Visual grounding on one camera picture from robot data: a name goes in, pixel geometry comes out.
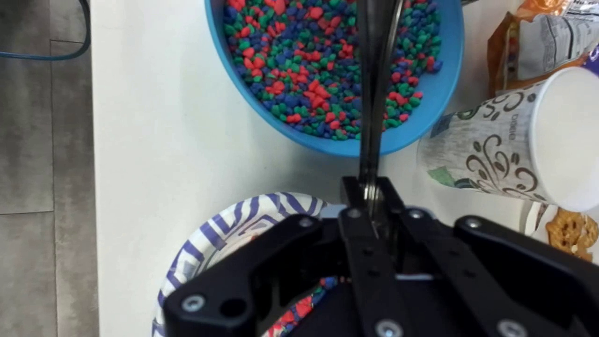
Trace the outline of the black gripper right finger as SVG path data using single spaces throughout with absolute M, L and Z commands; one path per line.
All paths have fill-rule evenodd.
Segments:
M 599 268 L 479 215 L 447 226 L 376 180 L 400 275 L 428 273 L 466 337 L 599 337 Z

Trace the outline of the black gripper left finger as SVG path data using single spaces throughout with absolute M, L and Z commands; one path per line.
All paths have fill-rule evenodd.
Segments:
M 288 215 L 168 294 L 166 337 L 400 337 L 387 213 L 342 191 L 337 215 Z

